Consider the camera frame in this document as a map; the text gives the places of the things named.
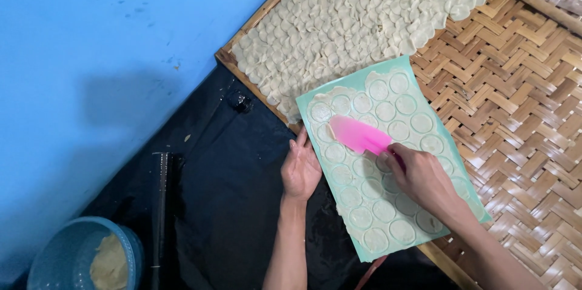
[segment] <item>blue plastic bowl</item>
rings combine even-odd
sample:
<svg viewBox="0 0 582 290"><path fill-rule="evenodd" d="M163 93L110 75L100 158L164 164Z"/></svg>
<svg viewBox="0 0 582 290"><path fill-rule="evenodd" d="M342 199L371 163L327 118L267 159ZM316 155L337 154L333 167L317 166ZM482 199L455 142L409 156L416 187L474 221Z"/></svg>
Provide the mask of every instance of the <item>blue plastic bowl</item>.
<svg viewBox="0 0 582 290"><path fill-rule="evenodd" d="M142 276L144 251L132 230L102 217L81 217L67 223L34 259L28 290L95 290L89 274L101 241L115 234L127 259L127 290L136 290Z"/></svg>

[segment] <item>wooden tray frame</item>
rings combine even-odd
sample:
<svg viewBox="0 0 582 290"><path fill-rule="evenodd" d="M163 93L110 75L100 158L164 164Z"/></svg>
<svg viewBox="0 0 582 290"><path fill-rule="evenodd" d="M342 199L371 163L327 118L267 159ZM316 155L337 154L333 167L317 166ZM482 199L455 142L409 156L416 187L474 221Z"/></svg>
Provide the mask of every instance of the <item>wooden tray frame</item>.
<svg viewBox="0 0 582 290"><path fill-rule="evenodd" d="M520 0L530 5L542 14L545 14L552 20L558 22L562 26L568 28L571 32L582 35L582 22L561 11L556 6L545 2L544 0ZM265 104L277 117L288 125L295 134L298 134L301 129L301 123L289 124L285 115L279 112L276 105L270 105L266 101L266 96L263 95L258 87L253 84L249 78L241 72L237 67L237 60L232 54L232 46L236 44L244 34L257 26L259 21L273 8L280 0L266 0L266 2L259 7L259 9L251 16L251 18L240 28L240 30L215 53L218 61L224 64L244 85L246 85L254 95L256 95L263 104ZM481 289L469 275L463 271L453 260L451 260L437 245L433 242L426 242L417 246L431 261L446 273L455 283L462 289Z"/></svg>

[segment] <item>black tarp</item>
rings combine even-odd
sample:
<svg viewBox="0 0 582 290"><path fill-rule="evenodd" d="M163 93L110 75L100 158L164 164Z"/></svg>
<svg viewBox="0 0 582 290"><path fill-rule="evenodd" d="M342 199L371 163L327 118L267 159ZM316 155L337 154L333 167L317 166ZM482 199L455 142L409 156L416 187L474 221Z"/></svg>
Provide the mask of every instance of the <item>black tarp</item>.
<svg viewBox="0 0 582 290"><path fill-rule="evenodd" d="M227 103L233 92L250 99L248 113ZM279 169L294 137L219 65L83 215L110 218L140 236L146 253L140 289L150 289L152 211L158 191L152 153L179 154L180 184L166 199L176 215L171 242L175 259L168 263L176 277L161 288L260 289L283 190ZM370 266L359 262L324 179L307 207L306 252L310 289L353 289ZM455 288L416 248L390 255L368 288L373 284L386 289Z"/></svg>

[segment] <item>hand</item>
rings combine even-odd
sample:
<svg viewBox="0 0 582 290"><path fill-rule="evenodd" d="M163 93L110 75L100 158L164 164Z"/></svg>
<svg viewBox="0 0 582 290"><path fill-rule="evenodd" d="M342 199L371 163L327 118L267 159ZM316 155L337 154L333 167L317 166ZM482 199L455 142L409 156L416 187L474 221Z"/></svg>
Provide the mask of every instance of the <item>hand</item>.
<svg viewBox="0 0 582 290"><path fill-rule="evenodd" d="M321 166L302 127L297 140L289 140L289 153L281 167L285 196L306 202L321 179Z"/></svg>
<svg viewBox="0 0 582 290"><path fill-rule="evenodd" d="M389 145L388 151L381 155L392 170L398 187L408 197L444 224L476 221L436 157L400 143Z"/></svg>

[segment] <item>pink silicone spatula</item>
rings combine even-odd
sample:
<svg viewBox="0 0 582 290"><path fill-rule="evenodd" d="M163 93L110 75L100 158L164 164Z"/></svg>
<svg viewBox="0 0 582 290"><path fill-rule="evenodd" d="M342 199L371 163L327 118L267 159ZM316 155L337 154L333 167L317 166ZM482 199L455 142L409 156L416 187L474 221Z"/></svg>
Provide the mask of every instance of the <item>pink silicone spatula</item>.
<svg viewBox="0 0 582 290"><path fill-rule="evenodd" d="M369 150L380 155L380 152L388 151L392 142L388 134L349 116L333 115L329 125L339 142L359 154Z"/></svg>

